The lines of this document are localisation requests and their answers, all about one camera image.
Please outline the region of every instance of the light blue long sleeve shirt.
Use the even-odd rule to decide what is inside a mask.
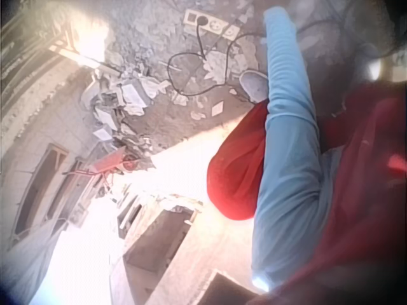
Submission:
[[[265,12],[269,103],[252,244],[253,283],[271,291],[312,257],[325,225],[341,148],[321,155],[296,29],[283,8]]]

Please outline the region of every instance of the electrical wire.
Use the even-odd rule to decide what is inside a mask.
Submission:
[[[332,3],[331,3],[329,0],[326,0],[326,1],[327,1],[328,5],[331,7],[331,9],[335,9],[335,8],[333,7]],[[371,58],[371,59],[379,59],[379,58],[388,57],[388,56],[392,55],[393,53],[395,53],[398,49],[400,49],[400,47],[402,47],[402,45],[404,44],[404,42],[407,40],[407,31],[406,31],[403,35],[401,35],[401,37],[399,37],[399,38],[396,40],[396,44],[395,44],[389,51],[386,51],[386,52],[384,52],[384,53],[382,53],[382,54],[379,54],[379,55],[370,54],[370,53],[367,53],[367,52],[365,52],[363,49],[360,48],[360,46],[362,46],[362,45],[363,45],[364,43],[366,43],[366,42],[363,41],[359,36],[355,35],[352,31],[349,31],[349,30],[346,28],[346,26],[345,26],[345,22],[346,22],[347,16],[348,16],[349,12],[351,11],[351,8],[353,7],[353,5],[354,5],[356,2],[357,2],[357,1],[355,0],[355,1],[351,1],[351,2],[348,3],[348,5],[347,5],[347,6],[345,7],[345,9],[344,9],[343,17],[338,18],[338,17],[340,17],[340,15],[339,15],[339,13],[335,10],[335,12],[336,12],[335,15],[337,15],[337,16],[336,16],[336,19],[334,19],[334,18],[327,18],[327,19],[316,20],[316,21],[314,21],[314,22],[311,22],[311,23],[305,25],[304,27],[298,29],[297,35],[299,35],[299,34],[305,32],[306,30],[308,30],[308,29],[310,29],[311,27],[314,27],[314,26],[316,26],[316,25],[320,25],[320,24],[334,24],[334,25],[337,25],[337,26],[340,28],[341,33],[346,34],[348,37],[350,37],[350,38],[353,39],[353,40],[357,40],[357,42],[359,43],[359,48],[356,49],[356,52],[361,52],[364,56],[369,57],[369,58]],[[207,92],[209,92],[209,91],[211,91],[211,90],[213,90],[213,89],[215,89],[215,88],[223,87],[223,86],[228,85],[228,71],[229,71],[228,64],[229,64],[229,57],[230,57],[230,50],[231,50],[231,47],[232,47],[239,39],[241,39],[241,38],[243,38],[243,37],[247,37],[247,36],[265,37],[265,36],[266,36],[265,33],[260,33],[260,32],[248,32],[248,33],[241,34],[241,35],[237,36],[237,37],[228,45],[228,47],[227,47],[227,49],[226,49],[226,62],[225,62],[225,68],[224,68],[224,81],[223,81],[223,83],[212,85],[212,86],[210,86],[210,87],[208,87],[208,88],[206,88],[206,89],[204,89],[204,90],[202,90],[202,91],[200,91],[200,92],[197,92],[197,93],[186,93],[186,92],[183,92],[182,90],[180,90],[179,88],[177,88],[177,87],[175,86],[174,80],[172,79],[172,76],[171,76],[171,73],[170,73],[170,66],[171,66],[172,61],[173,61],[175,58],[180,57],[180,56],[184,56],[184,55],[193,55],[193,56],[197,56],[197,57],[199,57],[199,58],[202,58],[202,59],[206,60],[204,48],[203,48],[203,46],[202,46],[202,41],[201,41],[201,38],[200,38],[200,35],[199,35],[199,27],[200,27],[200,26],[197,25],[197,39],[198,39],[198,44],[199,44],[199,47],[200,47],[200,54],[199,54],[199,53],[196,53],[196,52],[190,52],[190,51],[187,51],[187,52],[180,52],[180,53],[177,53],[177,54],[172,55],[172,56],[169,58],[168,62],[167,62],[167,74],[168,74],[169,82],[170,82],[171,86],[173,87],[173,89],[174,89],[178,94],[183,95],[183,96],[185,96],[185,97],[196,97],[196,96],[199,96],[199,95],[203,95],[203,94],[205,94],[205,93],[207,93]]]

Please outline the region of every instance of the red cloth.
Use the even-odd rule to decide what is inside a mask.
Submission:
[[[406,229],[405,100],[402,88],[367,85],[347,97],[345,112],[318,120],[322,153],[346,146],[321,242],[312,261],[285,287],[330,266],[402,257]],[[256,105],[209,164],[209,198],[228,218],[254,216],[263,174],[266,115],[266,102]]]

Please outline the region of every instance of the power strip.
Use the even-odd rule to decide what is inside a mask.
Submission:
[[[185,11],[184,24],[196,27],[198,17],[200,16],[205,16],[206,18],[208,18],[209,21],[207,25],[201,25],[200,28],[217,35],[222,34],[223,29],[229,25],[229,23],[224,20],[218,19],[206,13],[202,13],[201,11],[190,9]],[[222,36],[232,41],[235,40],[239,31],[240,27],[232,24]]]

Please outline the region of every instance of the gray sneaker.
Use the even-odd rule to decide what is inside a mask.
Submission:
[[[240,75],[239,81],[253,103],[257,104],[268,99],[267,75],[255,70],[246,70]]]

